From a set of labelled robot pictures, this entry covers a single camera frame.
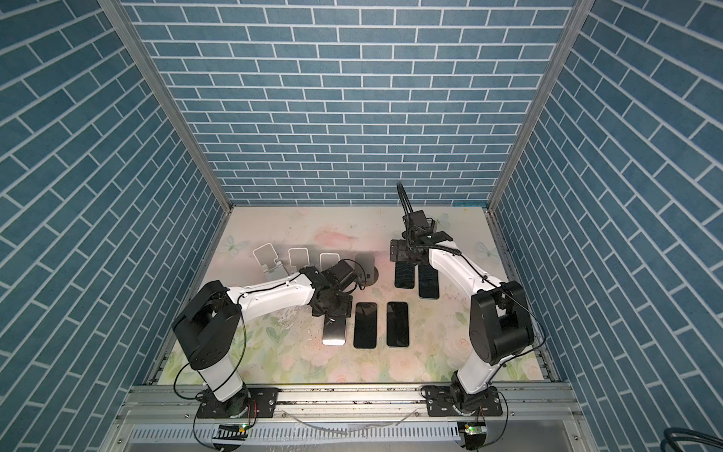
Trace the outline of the black phone pink edge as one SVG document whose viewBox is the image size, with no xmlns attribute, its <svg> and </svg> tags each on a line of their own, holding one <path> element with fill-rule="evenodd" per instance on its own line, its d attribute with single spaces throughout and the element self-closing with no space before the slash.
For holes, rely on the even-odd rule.
<svg viewBox="0 0 723 452">
<path fill-rule="evenodd" d="M 346 318 L 324 316 L 322 344 L 327 347 L 341 347 L 346 344 Z"/>
</svg>

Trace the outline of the black phone teal edge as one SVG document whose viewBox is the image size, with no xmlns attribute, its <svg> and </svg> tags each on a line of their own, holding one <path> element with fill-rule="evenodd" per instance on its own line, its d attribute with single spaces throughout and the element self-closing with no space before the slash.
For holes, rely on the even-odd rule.
<svg viewBox="0 0 723 452">
<path fill-rule="evenodd" d="M 429 264 L 418 266 L 418 294 L 421 299 L 440 297 L 439 273 Z"/>
</svg>

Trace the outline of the black phone cracked screen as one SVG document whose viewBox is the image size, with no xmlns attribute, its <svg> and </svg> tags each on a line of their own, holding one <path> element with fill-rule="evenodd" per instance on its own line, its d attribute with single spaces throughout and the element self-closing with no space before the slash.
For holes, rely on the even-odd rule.
<svg viewBox="0 0 723 452">
<path fill-rule="evenodd" d="M 409 262 L 395 263 L 395 288 L 414 289 L 415 288 L 415 265 Z"/>
</svg>

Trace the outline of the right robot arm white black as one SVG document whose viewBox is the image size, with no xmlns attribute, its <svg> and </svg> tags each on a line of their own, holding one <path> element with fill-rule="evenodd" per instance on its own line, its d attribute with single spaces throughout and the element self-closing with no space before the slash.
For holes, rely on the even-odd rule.
<svg viewBox="0 0 723 452">
<path fill-rule="evenodd" d="M 404 208 L 404 232 L 390 245 L 395 263 L 428 265 L 446 276 L 470 298 L 469 341 L 473 351 L 453 374 L 452 404 L 458 412 L 480 409 L 491 383 L 506 363 L 523 355 L 535 340 L 525 290 L 517 282 L 503 282 L 468 259 L 452 237 L 437 231 L 422 210 Z"/>
</svg>

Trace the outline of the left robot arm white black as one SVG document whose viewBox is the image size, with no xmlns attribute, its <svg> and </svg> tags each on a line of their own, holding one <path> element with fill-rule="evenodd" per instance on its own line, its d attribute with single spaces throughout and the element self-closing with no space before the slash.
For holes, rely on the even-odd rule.
<svg viewBox="0 0 723 452">
<path fill-rule="evenodd" d="M 314 266 L 255 286 L 226 286 L 208 282 L 172 322 L 172 330 L 190 368 L 198 372 L 216 402 L 249 397 L 231 348 L 239 325 L 277 311 L 308 306 L 314 318 L 351 317 L 352 292 L 367 285 L 357 262 L 343 259 L 325 270 Z"/>
</svg>

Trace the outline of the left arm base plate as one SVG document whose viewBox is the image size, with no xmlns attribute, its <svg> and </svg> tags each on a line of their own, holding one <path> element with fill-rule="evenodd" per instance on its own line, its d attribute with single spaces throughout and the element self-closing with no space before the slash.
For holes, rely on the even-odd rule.
<svg viewBox="0 0 723 452">
<path fill-rule="evenodd" d="M 279 389 L 274 387 L 244 387 L 226 401 L 219 401 L 210 389 L 201 392 L 197 418 L 248 419 L 271 418 L 276 410 Z"/>
</svg>

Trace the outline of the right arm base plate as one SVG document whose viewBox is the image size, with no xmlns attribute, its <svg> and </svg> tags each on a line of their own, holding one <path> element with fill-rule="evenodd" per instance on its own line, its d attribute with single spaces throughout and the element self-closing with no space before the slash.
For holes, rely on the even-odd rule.
<svg viewBox="0 0 723 452">
<path fill-rule="evenodd" d="M 494 386 L 469 395 L 457 384 L 425 385 L 420 389 L 420 395 L 427 404 L 429 417 L 495 417 L 503 414 L 501 397 Z"/>
</svg>

